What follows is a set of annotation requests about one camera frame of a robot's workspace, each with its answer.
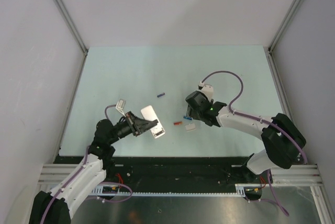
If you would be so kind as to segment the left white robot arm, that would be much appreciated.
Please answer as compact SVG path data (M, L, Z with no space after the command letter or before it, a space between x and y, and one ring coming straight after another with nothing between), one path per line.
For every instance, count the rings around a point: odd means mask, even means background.
M100 183L115 178L113 144L120 139L135 137L161 128L152 106L141 110L141 117L127 112L113 124L102 119L96 125L93 142L86 148L77 167L49 192L40 191L34 198L29 223L71 223L81 204Z

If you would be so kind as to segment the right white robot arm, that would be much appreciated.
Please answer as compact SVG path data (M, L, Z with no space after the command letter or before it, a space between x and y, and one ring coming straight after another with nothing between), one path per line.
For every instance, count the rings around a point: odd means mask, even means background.
M303 157L306 139L285 115L262 118L233 110L222 102L214 102L201 91L194 91L185 99L187 115L212 127L226 127L254 136L263 142L264 150L254 153L237 168L237 178L248 183L272 168L290 169L298 156Z

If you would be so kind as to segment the white battery cover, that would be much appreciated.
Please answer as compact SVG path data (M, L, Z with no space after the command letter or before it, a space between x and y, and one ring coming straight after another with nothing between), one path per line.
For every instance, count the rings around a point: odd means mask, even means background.
M193 131L196 129L196 125L194 123L188 124L185 126L186 131Z

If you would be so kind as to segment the red white remote control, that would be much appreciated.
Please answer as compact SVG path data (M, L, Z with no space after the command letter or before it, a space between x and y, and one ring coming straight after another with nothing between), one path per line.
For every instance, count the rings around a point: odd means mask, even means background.
M154 126L150 128L152 136L155 139L162 137L165 134L165 129L163 128L153 107L151 105L146 106L141 109L140 112L145 120L154 123Z

